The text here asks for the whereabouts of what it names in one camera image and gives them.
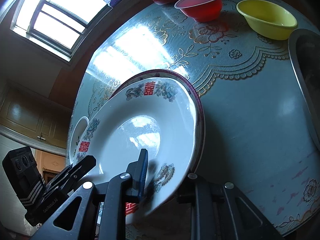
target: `white bowl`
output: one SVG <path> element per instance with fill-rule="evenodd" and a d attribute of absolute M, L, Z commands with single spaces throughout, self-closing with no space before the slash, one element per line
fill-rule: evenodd
<path fill-rule="evenodd" d="M 97 165 L 81 182 L 109 181 L 125 172 L 146 148 L 144 199 L 135 212 L 127 212 L 126 223 L 130 224 L 159 207 L 182 183 L 198 152 L 196 125 L 195 103 L 180 82 L 171 78 L 136 82 L 111 98 L 90 121 L 75 162 L 89 154 Z"/>
<path fill-rule="evenodd" d="M 73 130 L 71 140 L 70 140 L 70 146 L 69 146 L 70 163 L 73 163 L 73 159 L 76 155 L 76 150 L 80 142 L 80 138 L 82 137 L 88 124 L 89 124 L 89 119 L 86 116 L 83 116 L 79 119 L 75 129 Z"/>

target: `window frame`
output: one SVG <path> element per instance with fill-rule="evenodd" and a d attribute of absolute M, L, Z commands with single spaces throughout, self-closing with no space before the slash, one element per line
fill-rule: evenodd
<path fill-rule="evenodd" d="M 40 0 L 33 13 L 28 30 L 25 31 L 16 25 L 16 21 L 24 1 L 25 0 L 19 0 L 14 16 L 12 18 L 10 29 L 13 30 L 21 38 L 31 41 L 31 43 L 33 43 L 35 46 L 41 47 L 42 50 L 45 50 L 54 57 L 58 57 L 58 59 L 63 60 L 69 66 L 74 66 L 74 64 L 80 59 L 81 55 L 84 54 L 86 50 L 85 47 L 94 42 L 94 40 L 97 39 L 103 33 L 103 31 L 105 31 L 105 29 L 108 28 L 114 22 L 117 16 L 121 15 L 124 11 L 126 11 L 127 9 L 139 2 L 139 0 L 121 0 L 117 4 L 115 9 L 111 8 L 107 4 L 97 13 L 97 15 L 89 23 L 86 23 L 84 20 L 78 18 L 71 12 L 59 7 L 56 4 L 47 0 Z M 77 30 L 74 30 L 72 27 L 66 25 L 65 23 L 61 22 L 55 17 L 47 14 L 46 12 L 43 12 L 42 7 L 44 4 L 48 4 L 49 6 L 61 11 L 65 15 L 69 16 L 76 22 L 83 25 L 85 27 L 84 31 L 81 33 Z M 47 14 L 51 18 L 57 20 L 63 25 L 68 26 L 68 28 L 80 34 L 79 38 L 76 40 L 75 44 L 71 49 L 65 47 L 64 45 L 60 44 L 54 39 L 34 29 L 34 24 L 40 12 Z"/>

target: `plate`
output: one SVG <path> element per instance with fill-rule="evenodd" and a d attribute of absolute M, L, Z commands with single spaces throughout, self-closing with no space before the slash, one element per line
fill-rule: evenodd
<path fill-rule="evenodd" d="M 69 146 L 69 158 L 70 163 L 73 163 L 73 158 L 76 155 L 77 147 L 80 142 L 80 138 L 82 137 L 85 129 L 87 128 L 89 124 L 89 119 L 86 116 L 83 116 L 79 119 L 79 121 L 76 124 L 75 129 L 73 130 L 70 146 Z"/>
<path fill-rule="evenodd" d="M 184 78 L 182 75 L 166 69 L 152 69 L 147 70 L 144 72 L 141 72 L 132 78 L 129 78 L 127 81 L 122 83 L 112 94 L 111 98 L 115 96 L 119 91 L 121 91 L 123 88 L 138 82 L 142 81 L 144 79 L 150 78 L 150 77 L 165 77 L 165 78 L 172 78 L 178 82 L 180 82 L 188 91 L 188 94 L 192 98 L 192 101 L 194 102 L 196 106 L 196 111 L 198 113 L 197 116 L 197 126 L 196 126 L 196 147 L 195 147 L 195 154 L 194 159 L 192 160 L 192 163 L 190 165 L 190 171 L 196 172 L 198 168 L 198 164 L 200 163 L 203 147 L 204 147 L 204 140 L 205 140 L 205 119 L 204 119 L 204 111 L 202 108 L 202 104 L 199 98 L 199 95 L 195 88 L 191 85 L 191 83 Z"/>
<path fill-rule="evenodd" d="M 145 194 L 131 213 L 126 212 L 126 224 L 130 224 L 154 211 L 182 183 L 199 152 L 196 126 L 196 105 L 180 82 L 159 77 L 133 83 L 111 98 L 84 132 L 75 162 L 93 155 L 97 165 L 81 183 L 109 181 L 146 148 Z"/>

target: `red chinese character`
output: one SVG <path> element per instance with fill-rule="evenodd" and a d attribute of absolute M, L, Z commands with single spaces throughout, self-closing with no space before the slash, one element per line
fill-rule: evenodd
<path fill-rule="evenodd" d="M 135 213 L 138 210 L 139 206 L 136 203 L 126 203 L 125 204 L 125 215 Z"/>
<path fill-rule="evenodd" d="M 79 147 L 79 152 L 87 152 L 89 148 L 90 142 L 84 142 L 82 141 Z"/>
<path fill-rule="evenodd" d="M 155 89 L 155 81 L 146 83 L 144 87 L 144 94 L 145 96 L 153 95 L 153 90 Z"/>

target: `wooden cabinet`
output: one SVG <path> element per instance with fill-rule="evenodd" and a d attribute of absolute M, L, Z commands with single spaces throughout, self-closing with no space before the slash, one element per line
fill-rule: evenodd
<path fill-rule="evenodd" d="M 66 148 L 71 113 L 9 89 L 0 110 L 0 124 L 28 137 Z"/>

